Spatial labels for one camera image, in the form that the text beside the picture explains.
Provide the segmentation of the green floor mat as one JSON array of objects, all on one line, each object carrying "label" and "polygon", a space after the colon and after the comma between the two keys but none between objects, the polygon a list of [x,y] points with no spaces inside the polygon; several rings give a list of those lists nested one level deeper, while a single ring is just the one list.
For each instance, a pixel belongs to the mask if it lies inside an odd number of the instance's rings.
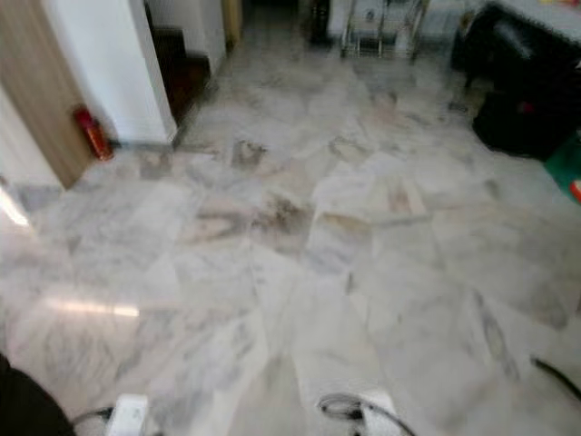
[{"label": "green floor mat", "polygon": [[544,162],[557,188],[581,206],[581,132],[570,136]]}]

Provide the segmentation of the red fire extinguisher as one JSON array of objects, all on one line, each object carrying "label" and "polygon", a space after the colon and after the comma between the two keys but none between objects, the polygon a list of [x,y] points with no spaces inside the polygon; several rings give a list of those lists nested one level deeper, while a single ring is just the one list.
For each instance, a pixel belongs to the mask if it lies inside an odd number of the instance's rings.
[{"label": "red fire extinguisher", "polygon": [[100,122],[88,111],[83,104],[77,105],[72,111],[72,117],[82,133],[93,156],[99,161],[111,161],[113,158],[113,148],[105,137]]}]

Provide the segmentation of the light wooden wall panel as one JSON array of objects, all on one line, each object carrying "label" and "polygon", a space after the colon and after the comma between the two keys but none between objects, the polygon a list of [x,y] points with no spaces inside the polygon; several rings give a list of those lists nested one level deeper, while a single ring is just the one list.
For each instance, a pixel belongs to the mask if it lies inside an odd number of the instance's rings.
[{"label": "light wooden wall panel", "polygon": [[1,0],[1,87],[32,137],[47,176],[38,183],[70,190],[93,162],[74,120],[83,103],[45,0]]}]

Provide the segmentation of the dark wooden stairs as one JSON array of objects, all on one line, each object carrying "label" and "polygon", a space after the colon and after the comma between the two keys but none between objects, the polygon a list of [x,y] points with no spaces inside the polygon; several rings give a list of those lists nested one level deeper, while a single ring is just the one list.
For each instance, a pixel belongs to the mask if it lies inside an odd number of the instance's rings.
[{"label": "dark wooden stairs", "polygon": [[182,29],[153,26],[150,30],[161,70],[163,91],[174,120],[179,122],[203,95],[211,76],[211,62],[206,54],[193,53],[185,45]]}]

